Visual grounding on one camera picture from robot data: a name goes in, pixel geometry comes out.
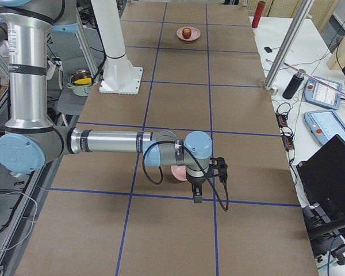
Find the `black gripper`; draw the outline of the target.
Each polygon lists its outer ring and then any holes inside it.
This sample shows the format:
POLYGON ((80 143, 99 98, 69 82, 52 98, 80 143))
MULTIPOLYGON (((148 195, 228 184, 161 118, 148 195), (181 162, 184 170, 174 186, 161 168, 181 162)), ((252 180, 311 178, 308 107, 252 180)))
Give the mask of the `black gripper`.
POLYGON ((188 175, 187 180, 191 183, 191 186, 192 186, 194 203, 201 203, 202 202, 202 184, 206 181, 206 178, 193 177, 191 175, 188 175))

